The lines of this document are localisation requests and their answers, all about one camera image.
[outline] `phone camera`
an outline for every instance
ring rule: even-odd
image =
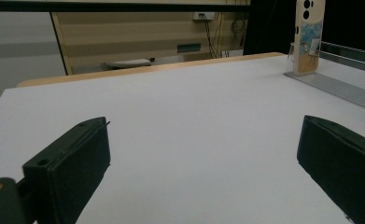
[[[309,16],[310,16],[310,12],[308,10],[305,10],[303,13],[304,19],[307,20]]]
[[[305,7],[305,8],[309,8],[309,7],[310,7],[310,5],[311,5],[311,4],[310,4],[310,1],[309,1],[309,0],[305,0],[305,1],[304,1],[304,7]]]

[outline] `phone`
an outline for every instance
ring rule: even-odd
[[[293,73],[303,75],[318,68],[325,0],[297,0]]]

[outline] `white table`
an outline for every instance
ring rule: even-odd
[[[78,223],[349,223],[296,159],[304,115],[365,136],[365,108],[283,75],[287,56],[5,90],[0,177],[105,116],[111,166]]]

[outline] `cable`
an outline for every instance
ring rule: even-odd
[[[226,57],[230,57],[230,52],[234,50],[234,47],[237,42],[237,36],[246,30],[246,15],[243,19],[235,19],[232,22],[231,30],[233,33],[233,41],[231,42],[230,49],[225,52]]]
[[[269,16],[269,20],[267,20],[266,25],[264,26],[263,32],[260,35],[260,39],[258,41],[258,44],[255,47],[255,53],[258,52],[258,47],[260,46],[260,43],[261,43],[261,41],[262,41],[262,39],[264,37],[264,34],[266,33],[266,30],[267,30],[267,28],[268,28],[268,26],[270,24],[270,21],[272,20],[272,17],[273,17],[273,14],[274,14],[274,10],[275,10],[275,5],[277,5],[277,2],[278,2],[278,0],[275,0],[274,1],[273,8],[272,8],[272,12],[270,13],[270,16]]]
[[[214,37],[214,43],[217,43],[217,47],[216,47],[216,50],[219,54],[219,57],[222,58],[222,51],[220,51],[221,47],[220,47],[220,39],[221,39],[221,36],[222,36],[222,31],[223,31],[223,21],[224,21],[224,13],[223,12],[220,12],[220,22],[218,24],[218,27],[215,31],[215,37]]]
[[[204,14],[200,14],[199,16],[203,17],[204,19],[204,25],[205,25],[205,31],[207,34],[207,39],[208,39],[208,47],[209,47],[209,53],[211,54],[211,58],[217,58],[219,53],[218,50],[214,48],[214,46],[211,43],[211,35],[209,32],[209,24],[208,24],[208,19],[206,18],[206,16]]]

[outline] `white wall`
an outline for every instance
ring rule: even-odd
[[[26,79],[63,75],[49,13],[0,12],[0,96]]]

